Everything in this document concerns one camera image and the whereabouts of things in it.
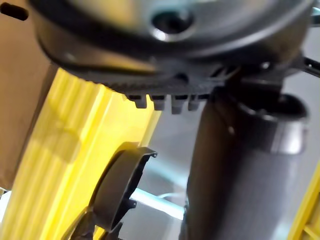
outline yellow ribbed surface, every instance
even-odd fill
[[[289,240],[320,240],[320,163],[294,220]]]
[[[59,70],[17,173],[0,240],[59,240],[124,142],[147,144],[160,116]]]

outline vacuum wand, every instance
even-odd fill
[[[226,89],[212,99],[198,129],[179,240],[272,240],[293,197],[307,111],[290,95],[264,110]]]

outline curved black bracket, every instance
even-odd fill
[[[92,239],[95,226],[106,230],[105,240],[118,240],[124,215],[134,209],[137,202],[131,200],[150,157],[157,153],[147,147],[118,152],[102,174],[88,211],[76,226],[71,239]]]

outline brown cardboard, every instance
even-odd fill
[[[24,0],[6,0],[28,9]],[[40,50],[31,18],[0,13],[0,187],[11,189],[24,145],[56,68]]]

